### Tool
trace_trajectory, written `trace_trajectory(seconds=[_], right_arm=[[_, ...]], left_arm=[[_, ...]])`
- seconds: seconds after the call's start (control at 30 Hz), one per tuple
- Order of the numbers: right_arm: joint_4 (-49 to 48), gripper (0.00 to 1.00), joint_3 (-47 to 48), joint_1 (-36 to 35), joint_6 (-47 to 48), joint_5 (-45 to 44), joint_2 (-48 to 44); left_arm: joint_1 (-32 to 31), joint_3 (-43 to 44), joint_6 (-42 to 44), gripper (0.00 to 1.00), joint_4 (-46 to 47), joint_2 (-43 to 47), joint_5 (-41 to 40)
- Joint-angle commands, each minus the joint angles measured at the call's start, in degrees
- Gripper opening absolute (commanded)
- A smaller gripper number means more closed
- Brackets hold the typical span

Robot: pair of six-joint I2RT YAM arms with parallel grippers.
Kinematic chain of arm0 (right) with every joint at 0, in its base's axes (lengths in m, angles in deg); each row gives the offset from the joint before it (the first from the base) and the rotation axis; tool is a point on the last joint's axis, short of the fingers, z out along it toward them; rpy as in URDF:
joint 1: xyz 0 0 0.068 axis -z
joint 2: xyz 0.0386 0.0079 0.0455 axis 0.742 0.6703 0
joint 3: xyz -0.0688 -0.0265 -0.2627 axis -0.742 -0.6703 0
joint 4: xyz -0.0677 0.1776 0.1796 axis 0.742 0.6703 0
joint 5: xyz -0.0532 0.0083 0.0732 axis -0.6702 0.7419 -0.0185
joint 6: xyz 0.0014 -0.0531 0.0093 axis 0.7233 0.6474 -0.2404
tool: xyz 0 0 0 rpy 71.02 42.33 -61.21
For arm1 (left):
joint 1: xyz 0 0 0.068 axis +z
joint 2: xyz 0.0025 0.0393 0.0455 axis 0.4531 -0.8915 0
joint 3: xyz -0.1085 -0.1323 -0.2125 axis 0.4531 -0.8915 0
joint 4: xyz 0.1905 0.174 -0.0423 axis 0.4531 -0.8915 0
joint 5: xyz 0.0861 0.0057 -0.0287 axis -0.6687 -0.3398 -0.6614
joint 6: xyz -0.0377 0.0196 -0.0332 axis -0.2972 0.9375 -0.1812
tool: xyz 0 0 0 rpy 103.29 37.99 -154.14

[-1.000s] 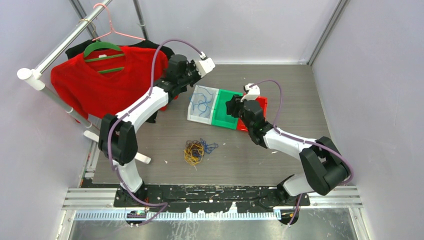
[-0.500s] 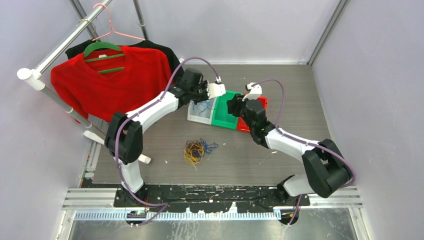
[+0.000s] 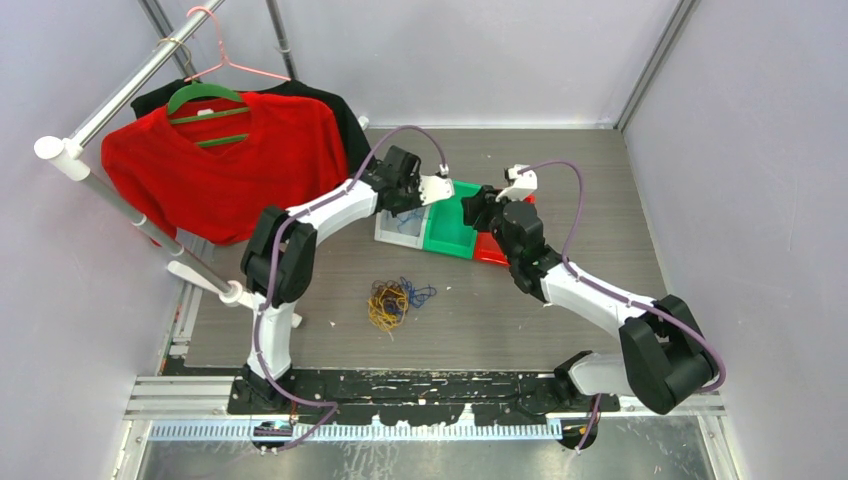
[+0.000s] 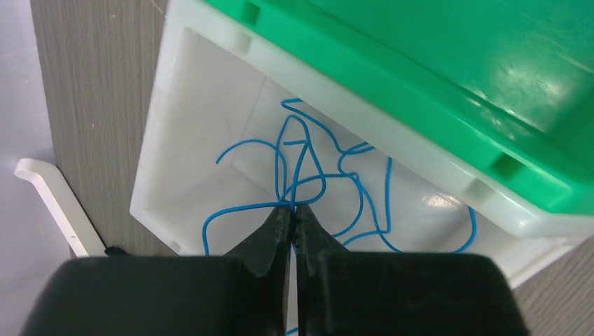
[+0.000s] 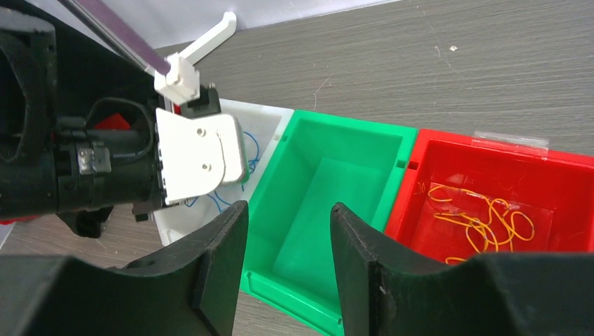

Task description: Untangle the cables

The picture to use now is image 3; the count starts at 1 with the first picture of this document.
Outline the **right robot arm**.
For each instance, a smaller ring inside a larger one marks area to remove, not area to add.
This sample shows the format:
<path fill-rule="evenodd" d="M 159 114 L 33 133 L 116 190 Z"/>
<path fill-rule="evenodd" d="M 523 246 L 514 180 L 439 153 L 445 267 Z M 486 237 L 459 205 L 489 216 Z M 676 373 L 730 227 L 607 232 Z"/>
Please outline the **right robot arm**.
<path fill-rule="evenodd" d="M 533 204 L 503 198 L 490 185 L 461 205 L 465 225 L 494 237 L 520 291 L 579 315 L 618 342 L 617 354 L 582 351 L 555 369 L 555 396 L 565 409 L 580 410 L 595 395 L 624 395 L 667 414 L 725 378 L 682 299 L 632 294 L 587 273 L 547 244 Z"/>

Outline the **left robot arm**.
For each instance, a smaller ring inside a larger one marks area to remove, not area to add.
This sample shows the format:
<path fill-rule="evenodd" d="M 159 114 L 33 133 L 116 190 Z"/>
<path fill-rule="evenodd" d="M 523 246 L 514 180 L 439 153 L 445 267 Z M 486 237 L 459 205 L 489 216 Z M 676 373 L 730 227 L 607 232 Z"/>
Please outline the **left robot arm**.
<path fill-rule="evenodd" d="M 420 165 L 419 156 L 392 146 L 358 178 L 308 203 L 261 212 L 241 260 L 253 306 L 251 351 L 241 376 L 265 411 L 282 411 L 292 397 L 281 378 L 292 365 L 295 306 L 312 282 L 317 247 L 360 219 L 422 207 Z"/>

